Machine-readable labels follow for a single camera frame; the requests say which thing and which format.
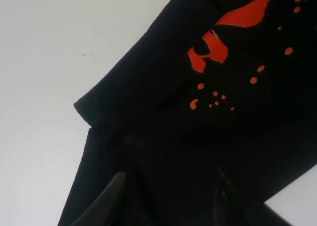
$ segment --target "red graphic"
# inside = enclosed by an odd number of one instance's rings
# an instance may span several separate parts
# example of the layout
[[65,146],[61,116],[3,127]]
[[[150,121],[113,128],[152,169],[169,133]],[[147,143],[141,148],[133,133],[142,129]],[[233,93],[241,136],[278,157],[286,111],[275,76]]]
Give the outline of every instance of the red graphic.
[[254,0],[241,8],[228,12],[216,24],[255,26],[263,20],[268,2],[269,0]]
[[[254,0],[241,8],[228,12],[217,21],[216,25],[223,24],[240,27],[251,27],[257,25],[263,20],[264,11],[268,2],[269,0]],[[203,39],[207,43],[210,53],[198,55],[193,47],[191,47],[188,51],[192,68],[197,72],[204,72],[207,65],[206,61],[203,59],[205,57],[211,58],[221,64],[223,64],[228,57],[227,46],[221,41],[214,30],[211,31],[208,31],[203,35]]]

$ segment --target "black garment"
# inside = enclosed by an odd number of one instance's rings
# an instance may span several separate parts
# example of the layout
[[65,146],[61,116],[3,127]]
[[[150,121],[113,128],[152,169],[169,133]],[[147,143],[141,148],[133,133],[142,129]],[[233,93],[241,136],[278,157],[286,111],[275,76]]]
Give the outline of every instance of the black garment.
[[[317,163],[317,2],[270,0],[257,25],[216,25],[252,1],[171,0],[75,103],[92,128],[58,226],[75,221],[118,171],[128,175],[118,225],[120,218],[136,226],[215,225],[219,172],[238,189],[253,225],[284,225],[263,202]],[[211,29],[228,56],[205,58],[199,73],[187,51],[207,54],[202,36]]]

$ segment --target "black cloth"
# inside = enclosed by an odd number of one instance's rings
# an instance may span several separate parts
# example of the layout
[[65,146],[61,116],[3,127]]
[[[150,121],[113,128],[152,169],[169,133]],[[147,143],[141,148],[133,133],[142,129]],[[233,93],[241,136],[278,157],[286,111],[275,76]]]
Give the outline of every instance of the black cloth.
[[[216,25],[252,1],[171,0],[75,103],[91,129],[58,226],[75,221],[118,171],[128,173],[120,211],[126,225],[215,225],[219,169],[239,189],[255,225],[271,222],[263,202],[317,163],[317,0],[270,0],[257,25]],[[206,58],[199,73],[187,51],[207,54],[202,36],[211,29],[228,57]]]

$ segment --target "black t-shirt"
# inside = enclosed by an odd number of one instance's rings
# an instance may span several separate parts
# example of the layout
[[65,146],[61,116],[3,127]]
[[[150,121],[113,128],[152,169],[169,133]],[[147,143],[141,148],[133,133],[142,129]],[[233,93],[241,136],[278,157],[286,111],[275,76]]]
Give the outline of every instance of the black t-shirt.
[[118,171],[128,173],[128,225],[215,225],[219,171],[256,225],[274,225],[258,209],[317,163],[316,6],[171,0],[75,103],[91,129],[58,225]]

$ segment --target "white background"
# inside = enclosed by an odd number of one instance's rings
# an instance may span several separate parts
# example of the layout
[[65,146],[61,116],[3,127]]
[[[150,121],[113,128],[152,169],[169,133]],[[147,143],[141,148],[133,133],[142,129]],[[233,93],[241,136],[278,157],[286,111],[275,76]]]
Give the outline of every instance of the white background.
[[[1,226],[57,225],[89,128],[73,103],[137,42],[168,1],[0,0]],[[312,194],[316,202],[315,190],[305,200]],[[285,194],[271,201],[286,218],[298,211],[290,204]]]

